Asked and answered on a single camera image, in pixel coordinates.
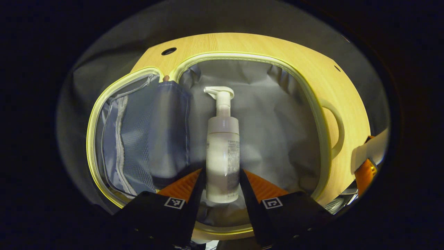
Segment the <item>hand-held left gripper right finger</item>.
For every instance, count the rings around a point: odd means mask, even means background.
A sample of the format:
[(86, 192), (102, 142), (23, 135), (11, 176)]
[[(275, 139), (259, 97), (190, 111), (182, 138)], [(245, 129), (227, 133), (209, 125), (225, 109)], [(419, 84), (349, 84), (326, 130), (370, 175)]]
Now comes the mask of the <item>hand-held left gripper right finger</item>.
[(262, 248), (291, 248), (333, 219), (305, 192), (289, 193), (244, 169), (239, 181), (255, 239)]

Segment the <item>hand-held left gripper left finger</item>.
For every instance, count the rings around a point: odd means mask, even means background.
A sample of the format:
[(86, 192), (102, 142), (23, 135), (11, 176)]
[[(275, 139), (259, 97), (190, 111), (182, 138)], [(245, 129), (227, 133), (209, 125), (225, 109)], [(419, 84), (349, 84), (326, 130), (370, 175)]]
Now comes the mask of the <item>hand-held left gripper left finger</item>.
[(198, 169), (158, 193), (143, 191), (113, 219), (136, 233), (138, 248), (189, 250), (205, 180)]

